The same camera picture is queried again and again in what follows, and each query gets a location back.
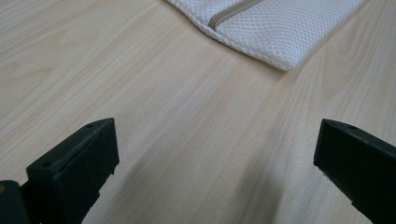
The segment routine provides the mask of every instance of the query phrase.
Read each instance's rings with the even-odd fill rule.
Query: black plastic piece
[[[324,119],[314,164],[373,223],[396,223],[396,147]]]
[[[0,181],[0,223],[30,223],[20,185],[12,180]]]
[[[119,162],[114,119],[73,133],[26,169],[29,181],[20,190],[30,222],[81,223]]]

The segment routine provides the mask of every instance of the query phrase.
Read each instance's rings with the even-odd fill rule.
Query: zipper
[[[232,16],[245,11],[246,9],[255,6],[256,4],[260,3],[262,0],[246,0],[241,3],[238,3],[236,5],[233,5],[232,7],[226,8],[219,12],[218,14],[214,15],[212,18],[210,18],[209,26],[212,28],[214,31],[216,31],[216,28],[218,25],[220,25],[222,22],[227,21],[230,19]]]

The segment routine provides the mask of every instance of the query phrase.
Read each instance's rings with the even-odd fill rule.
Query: wooden table
[[[0,3],[0,176],[116,120],[84,223],[370,223],[313,165],[322,119],[396,145],[396,1],[370,1],[285,73],[166,1]]]

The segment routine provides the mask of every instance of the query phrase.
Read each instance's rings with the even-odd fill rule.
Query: white mesh bag
[[[168,0],[206,35],[282,70],[366,0]]]

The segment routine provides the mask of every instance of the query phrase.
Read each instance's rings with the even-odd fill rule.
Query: light wood surface
[[[324,118],[396,145],[395,22],[370,1],[285,73],[166,1],[1,1],[0,178],[113,117],[84,223],[370,223],[312,162]]]

